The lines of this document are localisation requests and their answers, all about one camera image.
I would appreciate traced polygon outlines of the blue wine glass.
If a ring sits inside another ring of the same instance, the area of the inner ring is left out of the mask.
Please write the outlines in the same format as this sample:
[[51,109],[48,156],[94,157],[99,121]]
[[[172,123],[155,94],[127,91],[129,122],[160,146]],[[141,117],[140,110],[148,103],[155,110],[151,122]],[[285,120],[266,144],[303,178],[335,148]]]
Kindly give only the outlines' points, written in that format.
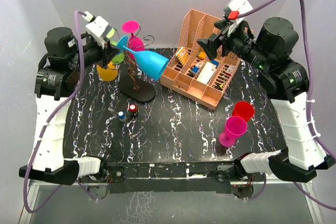
[[141,71],[155,81],[158,81],[164,72],[169,59],[154,51],[134,51],[127,47],[128,37],[123,36],[116,47],[120,51],[128,51],[134,55],[135,61]]

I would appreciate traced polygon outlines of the green wine glass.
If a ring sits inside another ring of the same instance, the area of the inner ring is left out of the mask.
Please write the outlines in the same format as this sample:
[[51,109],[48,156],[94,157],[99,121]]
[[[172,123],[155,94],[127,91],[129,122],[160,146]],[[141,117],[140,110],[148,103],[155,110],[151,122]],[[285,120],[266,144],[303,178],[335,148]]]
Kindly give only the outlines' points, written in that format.
[[[117,44],[117,42],[112,40],[112,37],[114,36],[115,32],[116,32],[115,29],[112,28],[106,35],[106,38],[109,40],[111,46],[112,45],[115,46]],[[114,56],[112,58],[111,62],[113,64],[120,64],[123,60],[124,60],[124,53],[120,53],[120,54]]]

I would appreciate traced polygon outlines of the orange wine glass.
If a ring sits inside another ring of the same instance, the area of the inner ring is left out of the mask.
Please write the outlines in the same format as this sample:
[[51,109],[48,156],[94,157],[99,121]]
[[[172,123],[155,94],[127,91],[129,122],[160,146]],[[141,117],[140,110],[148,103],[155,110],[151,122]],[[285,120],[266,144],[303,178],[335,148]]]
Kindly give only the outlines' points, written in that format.
[[97,73],[101,80],[105,82],[109,82],[114,80],[118,75],[118,69],[115,67],[115,65],[110,62],[106,68],[103,68],[99,65],[97,65]]

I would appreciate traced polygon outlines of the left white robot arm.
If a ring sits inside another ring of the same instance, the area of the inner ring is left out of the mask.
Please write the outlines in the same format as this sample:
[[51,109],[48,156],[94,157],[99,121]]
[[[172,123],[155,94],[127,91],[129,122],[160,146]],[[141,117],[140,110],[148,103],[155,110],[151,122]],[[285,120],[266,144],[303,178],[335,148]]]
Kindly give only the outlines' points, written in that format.
[[78,41],[70,28],[57,27],[47,32],[44,40],[47,52],[39,63],[34,90],[37,120],[29,159],[32,166],[19,168],[21,178],[72,185],[77,178],[88,175],[98,182],[108,177],[108,168],[98,157],[64,158],[63,141],[80,71],[94,64],[105,67],[120,52],[110,41],[113,35],[112,28],[101,36],[89,30],[81,34],[80,38],[86,41],[81,65]]

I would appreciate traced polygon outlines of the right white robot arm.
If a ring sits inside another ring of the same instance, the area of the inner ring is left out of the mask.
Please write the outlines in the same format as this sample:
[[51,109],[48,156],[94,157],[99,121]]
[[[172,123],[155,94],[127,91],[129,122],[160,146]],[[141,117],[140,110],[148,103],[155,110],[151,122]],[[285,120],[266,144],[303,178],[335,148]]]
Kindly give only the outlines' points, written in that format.
[[274,174],[288,182],[306,183],[318,170],[327,170],[335,159],[325,153],[310,132],[314,121],[308,114],[309,79],[306,69],[290,58],[298,33],[290,21],[268,18],[257,37],[246,21],[234,32],[232,21],[222,19],[214,26],[219,30],[197,44],[210,60],[218,48],[232,52],[258,70],[258,81],[273,104],[286,141],[286,148],[265,153],[247,153],[234,160],[234,174],[247,180],[253,173]]

